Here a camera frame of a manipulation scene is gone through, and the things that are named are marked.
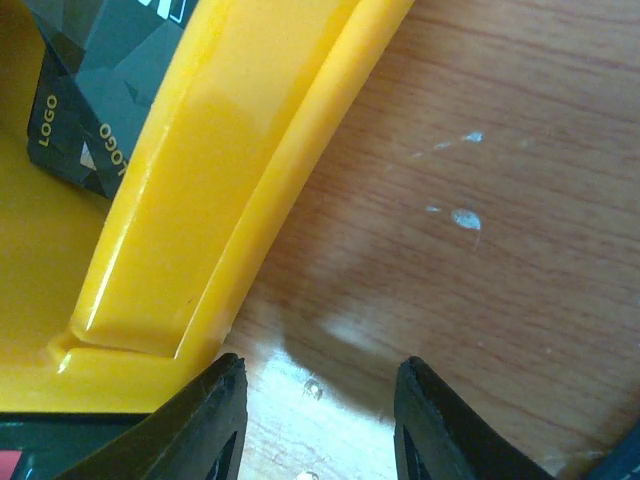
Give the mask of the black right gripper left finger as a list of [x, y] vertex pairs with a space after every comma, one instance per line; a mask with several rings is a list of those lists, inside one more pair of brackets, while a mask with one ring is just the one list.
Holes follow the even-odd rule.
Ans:
[[244, 359], [222, 355], [141, 423], [60, 479], [236, 479], [247, 428]]

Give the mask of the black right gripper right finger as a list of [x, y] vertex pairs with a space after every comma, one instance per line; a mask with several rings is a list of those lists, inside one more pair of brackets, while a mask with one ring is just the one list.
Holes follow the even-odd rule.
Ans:
[[394, 449], [399, 479], [550, 479], [485, 422], [424, 360], [398, 368]]

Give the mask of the yellow bin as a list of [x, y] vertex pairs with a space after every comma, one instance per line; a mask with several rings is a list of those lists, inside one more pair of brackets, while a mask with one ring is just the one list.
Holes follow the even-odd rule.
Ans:
[[149, 413], [216, 357], [407, 1], [194, 1], [115, 196], [35, 165], [45, 44], [1, 5], [1, 408]]

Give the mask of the black bin with red cards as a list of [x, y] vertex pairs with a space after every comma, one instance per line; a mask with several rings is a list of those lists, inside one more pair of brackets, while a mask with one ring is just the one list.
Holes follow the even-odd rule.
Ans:
[[145, 418], [144, 414], [3, 413], [1, 477], [52, 479]]

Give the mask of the black card in yellow bin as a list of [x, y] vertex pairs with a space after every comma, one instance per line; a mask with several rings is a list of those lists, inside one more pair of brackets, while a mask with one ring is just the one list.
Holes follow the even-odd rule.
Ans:
[[45, 44], [28, 124], [32, 163], [111, 199], [194, 1], [30, 1]]

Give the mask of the blue card holder wallet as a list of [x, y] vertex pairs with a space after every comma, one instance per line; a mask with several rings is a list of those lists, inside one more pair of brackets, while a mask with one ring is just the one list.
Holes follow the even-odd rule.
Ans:
[[638, 480], [640, 471], [640, 426], [636, 423], [626, 437], [593, 470], [586, 480]]

